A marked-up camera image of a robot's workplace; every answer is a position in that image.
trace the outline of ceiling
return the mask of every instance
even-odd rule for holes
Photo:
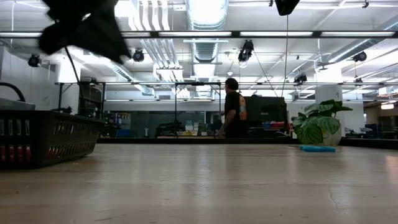
[[[170,28],[186,30],[186,11],[181,10],[181,7],[185,5],[184,1],[169,0],[169,4],[172,6],[169,8]],[[268,4],[269,1],[230,0],[226,30],[286,30],[287,17],[278,15],[275,4],[273,7],[269,7]],[[373,0],[366,9],[361,7],[363,4],[362,0],[301,0],[289,16],[289,30],[373,30],[393,17],[396,17],[398,22],[398,1]],[[45,12],[45,5],[39,1],[16,1],[14,4],[14,1],[0,0],[0,31],[41,31],[52,23]],[[121,30],[131,30],[127,17],[119,17],[118,22]],[[223,82],[228,77],[227,72],[233,72],[232,77],[240,82],[256,82],[264,77],[264,73],[272,77],[272,82],[282,82],[285,73],[289,74],[311,56],[318,53],[331,54],[354,40],[320,39],[319,48],[317,39],[253,39],[252,41],[256,54],[249,59],[246,68],[240,68],[237,63],[237,53],[244,39],[229,39],[228,43],[221,44],[216,61],[221,62],[222,65],[216,66],[213,80]],[[127,44],[132,49],[142,47],[137,39],[129,39]],[[183,67],[183,77],[188,79],[193,74],[190,46],[184,44],[182,39],[174,39],[174,45],[178,60]],[[14,40],[12,48],[18,54],[31,54],[38,51],[36,41],[27,39]],[[397,49],[398,39],[388,39],[365,50],[368,59],[357,63],[357,69],[354,69],[352,61],[341,62],[344,79],[352,81],[356,74],[367,74],[396,63]],[[143,62],[130,60],[125,63],[125,67],[137,80],[154,82],[153,64],[150,57],[146,55]],[[86,60],[83,65],[82,75],[84,76],[95,77],[98,80],[118,80],[118,76],[100,61]],[[309,80],[313,80],[314,67],[308,66],[305,73]],[[398,68],[366,81],[380,82],[396,75],[398,76]]]

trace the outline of hanging wire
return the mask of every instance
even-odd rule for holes
[[[289,43],[289,15],[286,16],[286,49],[285,49],[285,78],[284,84],[282,85],[282,94],[280,97],[284,96],[284,88],[286,82],[286,68],[287,68],[287,45]]]
[[[263,72],[265,78],[267,79],[268,84],[271,86],[271,88],[272,88],[272,90],[274,91],[276,97],[278,97],[278,94],[276,93],[274,87],[272,86],[271,82],[270,82],[269,79],[268,79],[268,76],[267,76],[267,74],[266,74],[266,71],[264,71],[264,69],[263,69],[262,66],[261,66],[261,62],[260,62],[260,60],[259,60],[259,57],[257,56],[257,53],[256,53],[254,50],[253,50],[253,52],[254,52],[254,55],[255,55],[256,58],[257,58],[257,61],[259,62],[260,68],[261,68],[261,70],[262,70],[262,72]]]

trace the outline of potted plant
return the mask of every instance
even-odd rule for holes
[[[294,133],[302,144],[336,146],[341,140],[339,111],[352,111],[342,101],[326,100],[304,108],[304,114],[292,117]]]

